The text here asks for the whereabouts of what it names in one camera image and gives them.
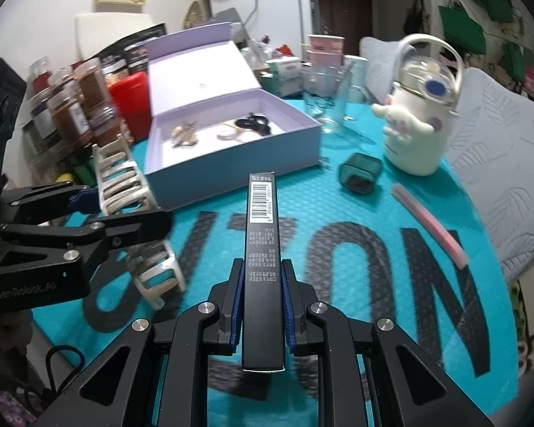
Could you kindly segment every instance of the blue button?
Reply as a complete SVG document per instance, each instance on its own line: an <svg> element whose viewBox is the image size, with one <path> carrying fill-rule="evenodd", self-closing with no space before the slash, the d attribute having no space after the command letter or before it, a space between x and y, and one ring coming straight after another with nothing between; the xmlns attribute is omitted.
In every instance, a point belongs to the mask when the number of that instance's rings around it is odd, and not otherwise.
<svg viewBox="0 0 534 427"><path fill-rule="evenodd" d="M425 89L434 96L443 96L447 91L445 84L439 80L428 80L425 82Z"/></svg>

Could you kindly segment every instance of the black box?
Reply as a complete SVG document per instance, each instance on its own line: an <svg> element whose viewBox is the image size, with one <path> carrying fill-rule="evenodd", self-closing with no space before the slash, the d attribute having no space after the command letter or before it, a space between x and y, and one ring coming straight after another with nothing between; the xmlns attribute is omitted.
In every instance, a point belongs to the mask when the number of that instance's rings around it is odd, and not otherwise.
<svg viewBox="0 0 534 427"><path fill-rule="evenodd" d="M285 369L275 174L249 175L245 228L243 370Z"/></svg>

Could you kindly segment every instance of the table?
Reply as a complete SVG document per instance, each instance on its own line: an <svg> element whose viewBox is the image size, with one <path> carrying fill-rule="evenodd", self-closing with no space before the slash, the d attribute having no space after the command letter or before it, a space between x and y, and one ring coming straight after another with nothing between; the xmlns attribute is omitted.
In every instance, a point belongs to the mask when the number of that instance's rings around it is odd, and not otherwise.
<svg viewBox="0 0 534 427"><path fill-rule="evenodd" d="M289 101L302 108L302 101ZM373 194L341 188L337 167L353 152L383 159L382 127L368 106L349 105L339 135L322 139L321 166L277 179L282 258L319 298L363 320L394 318L449 376L490 414L517 392L517 345L508 289L488 236L462 186L443 162L430 177L413 177L387 161ZM146 144L133 154L142 166ZM470 256L458 271L433 238L390 195L402 183L455 231ZM181 182L171 182L171 191ZM162 321L204 300L244 255L246 189L174 213L171 244L189 283L153 313L124 270L123 253L101 265L89 297L34 310L53 344L71 344L91 361L132 319ZM72 223L81 223L74 216ZM282 374L243 373L240 348L213 358L209 372L209 425L316 425L313 362L287 357Z"/></svg>

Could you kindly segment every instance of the barcode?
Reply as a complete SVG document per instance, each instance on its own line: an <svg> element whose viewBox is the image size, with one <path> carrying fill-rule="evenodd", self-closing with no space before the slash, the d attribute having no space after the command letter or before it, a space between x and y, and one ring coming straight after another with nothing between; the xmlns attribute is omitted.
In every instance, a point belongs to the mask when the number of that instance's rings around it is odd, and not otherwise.
<svg viewBox="0 0 534 427"><path fill-rule="evenodd" d="M273 185L271 182L251 183L250 223L273 222Z"/></svg>

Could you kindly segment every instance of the pink tube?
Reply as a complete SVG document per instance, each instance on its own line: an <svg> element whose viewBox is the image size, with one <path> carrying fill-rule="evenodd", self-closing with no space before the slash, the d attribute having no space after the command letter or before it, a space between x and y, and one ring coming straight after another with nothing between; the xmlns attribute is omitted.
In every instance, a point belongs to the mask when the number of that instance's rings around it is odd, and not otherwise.
<svg viewBox="0 0 534 427"><path fill-rule="evenodd" d="M411 213L415 219L433 236L447 255L455 262L457 268L462 270L468 264L467 253L459 243L449 234L428 209L413 197L401 184L392 186L392 195Z"/></svg>

